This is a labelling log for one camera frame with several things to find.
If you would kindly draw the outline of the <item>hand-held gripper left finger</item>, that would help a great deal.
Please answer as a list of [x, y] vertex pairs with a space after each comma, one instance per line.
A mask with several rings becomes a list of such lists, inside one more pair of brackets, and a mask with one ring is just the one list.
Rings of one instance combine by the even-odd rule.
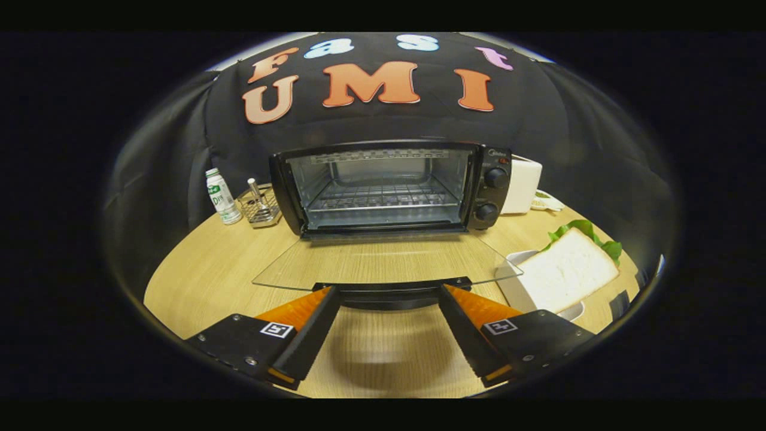
[[186, 341], [248, 377], [295, 390], [306, 379], [341, 306], [337, 287], [256, 317], [232, 314]]

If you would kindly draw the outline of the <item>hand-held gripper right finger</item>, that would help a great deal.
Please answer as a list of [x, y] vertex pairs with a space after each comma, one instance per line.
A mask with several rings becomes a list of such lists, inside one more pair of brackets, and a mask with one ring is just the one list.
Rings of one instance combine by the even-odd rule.
[[547, 310], [511, 306], [444, 284], [439, 308], [484, 387], [519, 382], [572, 359], [594, 334]]

